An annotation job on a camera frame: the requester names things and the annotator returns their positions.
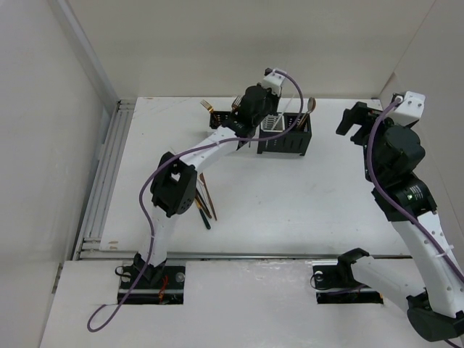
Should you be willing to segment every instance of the black basket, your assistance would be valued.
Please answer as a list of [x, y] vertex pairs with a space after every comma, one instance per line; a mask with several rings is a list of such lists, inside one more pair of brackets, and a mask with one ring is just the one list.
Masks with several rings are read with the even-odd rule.
[[[285, 112], [283, 114], [284, 127], [287, 129], [298, 116], [296, 112]], [[307, 147], [310, 145], [312, 131], [311, 131], [311, 119], [308, 115], [302, 130], [297, 130], [299, 124], [290, 130], [285, 136], [277, 138], [271, 141], [260, 141], [258, 143], [258, 154], [263, 152], [280, 152], [284, 154], [299, 154], [304, 156], [306, 154]], [[260, 126], [260, 138], [267, 138], [269, 136], [275, 136], [278, 133], [275, 131], [263, 130]]]
[[210, 127], [211, 129], [218, 129], [225, 120], [231, 115], [230, 111], [213, 111], [210, 114]]

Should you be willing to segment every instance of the white floor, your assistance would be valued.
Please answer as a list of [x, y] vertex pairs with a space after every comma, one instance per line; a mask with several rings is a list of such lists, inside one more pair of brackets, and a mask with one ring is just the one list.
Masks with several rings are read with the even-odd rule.
[[[209, 114], [201, 99], [138, 99], [101, 250], [141, 246], [148, 233], [138, 205], [141, 185], [165, 152], [189, 149], [207, 135]], [[229, 109], [233, 101], [205, 99], [215, 109]], [[371, 254], [408, 254], [370, 194], [362, 148], [335, 134], [343, 111], [355, 102], [318, 100], [305, 157], [258, 155], [254, 143], [208, 168], [205, 177], [219, 221], [207, 231], [198, 211], [190, 209], [179, 219], [169, 251], [340, 254], [362, 247]], [[378, 101], [365, 102], [380, 108]], [[298, 108], [294, 99], [287, 111]]]
[[[412, 260], [388, 262], [419, 278]], [[119, 264], [65, 263], [41, 348], [448, 347], [422, 340], [388, 300], [384, 306], [316, 304], [311, 264], [303, 260], [189, 262], [183, 305], [125, 305], [103, 331], [89, 333], [91, 313], [115, 303]]]

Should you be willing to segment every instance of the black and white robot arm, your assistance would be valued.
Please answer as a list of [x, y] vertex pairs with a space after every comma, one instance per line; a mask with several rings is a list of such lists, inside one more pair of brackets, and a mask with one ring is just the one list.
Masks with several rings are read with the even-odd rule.
[[[186, 154], [155, 177], [150, 188], [153, 203], [152, 221], [156, 226], [154, 247], [149, 256], [153, 237], [147, 236], [133, 263], [135, 269], [142, 270], [145, 260], [149, 261], [144, 271], [144, 277], [148, 282], [156, 282], [161, 274], [175, 224], [180, 215], [194, 202], [197, 176], [221, 157], [240, 149], [246, 143], [243, 139], [253, 138], [264, 118], [277, 112], [284, 81], [285, 77], [267, 69], [261, 83], [246, 89], [238, 109], [233, 110], [213, 134], [192, 149], [211, 144], [217, 146]], [[228, 138], [241, 140], [220, 143]], [[170, 152], [164, 154], [159, 166], [172, 157], [174, 154]]]
[[[435, 201], [427, 185], [413, 173], [425, 157], [420, 139], [411, 129], [421, 118], [425, 96], [407, 92], [394, 98], [400, 98], [399, 104], [380, 124], [372, 145], [373, 172], [381, 189], [420, 226], [411, 223], [377, 188], [372, 193], [405, 241], [423, 283], [398, 275], [383, 260], [374, 259], [361, 249], [339, 257], [337, 276], [342, 283], [365, 284], [393, 301], [407, 313], [413, 328], [425, 340], [452, 339], [464, 334], [463, 276], [443, 234]], [[354, 124], [361, 125], [351, 140], [363, 146], [365, 175], [372, 182], [367, 166], [368, 138], [380, 114], [379, 110], [357, 103], [345, 111], [337, 128], [338, 134], [345, 135]]]

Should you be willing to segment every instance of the wall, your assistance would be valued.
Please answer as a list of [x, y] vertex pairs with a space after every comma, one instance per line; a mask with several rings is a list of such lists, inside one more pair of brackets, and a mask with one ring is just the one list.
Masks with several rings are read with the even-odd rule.
[[426, 95], [418, 124], [427, 160], [438, 171], [420, 168], [439, 204], [447, 238], [464, 268], [464, 2], [437, 0], [382, 92], [384, 106], [392, 91]]
[[46, 0], [0, 0], [0, 337], [37, 347], [103, 105]]
[[266, 67], [378, 96], [433, 0], [70, 0], [122, 98], [233, 96]]

